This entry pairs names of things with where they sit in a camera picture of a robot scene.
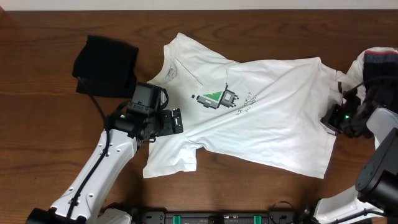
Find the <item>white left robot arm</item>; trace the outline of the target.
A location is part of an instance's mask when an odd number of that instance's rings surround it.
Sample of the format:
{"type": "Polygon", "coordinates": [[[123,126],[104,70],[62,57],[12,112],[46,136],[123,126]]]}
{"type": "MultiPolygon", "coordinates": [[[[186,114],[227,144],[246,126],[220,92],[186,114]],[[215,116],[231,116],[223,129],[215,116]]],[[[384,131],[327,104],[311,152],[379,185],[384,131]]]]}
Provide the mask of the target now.
{"type": "Polygon", "coordinates": [[[111,187],[143,142],[183,132],[178,108],[152,114],[115,110],[91,157],[48,210],[34,208],[27,223],[133,223],[130,209],[103,208],[111,187]]]}

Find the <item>white printed t-shirt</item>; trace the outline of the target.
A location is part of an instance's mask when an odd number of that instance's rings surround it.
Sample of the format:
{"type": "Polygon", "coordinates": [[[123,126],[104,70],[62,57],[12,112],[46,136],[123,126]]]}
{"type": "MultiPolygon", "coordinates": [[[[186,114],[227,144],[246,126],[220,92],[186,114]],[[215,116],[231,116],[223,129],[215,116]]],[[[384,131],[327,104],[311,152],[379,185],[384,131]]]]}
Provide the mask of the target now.
{"type": "Polygon", "coordinates": [[[340,100],[341,72],[318,57],[229,60],[178,34],[151,80],[180,108],[183,132],[149,146],[145,178],[197,168],[197,149],[323,178],[335,135],[321,118],[340,100]]]}

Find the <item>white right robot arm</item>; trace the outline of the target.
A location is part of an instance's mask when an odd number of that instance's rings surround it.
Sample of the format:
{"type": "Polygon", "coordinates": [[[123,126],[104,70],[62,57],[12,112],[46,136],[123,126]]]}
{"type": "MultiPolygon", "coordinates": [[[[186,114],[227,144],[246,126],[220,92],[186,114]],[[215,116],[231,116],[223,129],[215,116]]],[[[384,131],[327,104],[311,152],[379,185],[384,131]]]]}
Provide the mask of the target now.
{"type": "Polygon", "coordinates": [[[318,223],[358,223],[386,217],[397,223],[397,113],[377,108],[366,123],[379,144],[351,188],[315,207],[318,223]]]}

